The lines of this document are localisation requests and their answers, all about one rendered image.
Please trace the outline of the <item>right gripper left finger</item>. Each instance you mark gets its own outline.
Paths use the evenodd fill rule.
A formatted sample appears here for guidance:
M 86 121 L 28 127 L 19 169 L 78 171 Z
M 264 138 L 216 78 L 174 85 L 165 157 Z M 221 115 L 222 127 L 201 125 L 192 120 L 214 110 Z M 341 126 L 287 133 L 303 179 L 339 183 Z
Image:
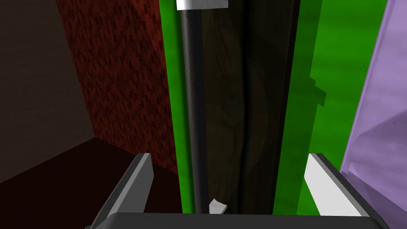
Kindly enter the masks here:
M 137 154 L 92 224 L 85 229 L 127 228 L 120 219 L 144 212 L 153 178 L 151 154 Z

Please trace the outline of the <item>dark wooden door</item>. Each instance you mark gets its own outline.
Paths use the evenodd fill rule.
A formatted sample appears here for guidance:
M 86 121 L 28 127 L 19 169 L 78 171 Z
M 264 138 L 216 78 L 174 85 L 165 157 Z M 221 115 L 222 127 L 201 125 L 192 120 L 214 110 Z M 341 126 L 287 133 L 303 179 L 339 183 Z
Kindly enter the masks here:
M 202 10 L 209 200 L 272 214 L 301 0 Z

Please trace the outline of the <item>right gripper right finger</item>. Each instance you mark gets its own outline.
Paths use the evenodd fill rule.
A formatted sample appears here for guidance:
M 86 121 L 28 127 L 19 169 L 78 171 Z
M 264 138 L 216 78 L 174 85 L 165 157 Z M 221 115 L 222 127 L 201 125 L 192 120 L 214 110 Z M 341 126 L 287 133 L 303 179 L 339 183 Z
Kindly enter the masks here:
M 368 203 L 323 154 L 308 155 L 304 179 L 320 215 L 371 216 Z

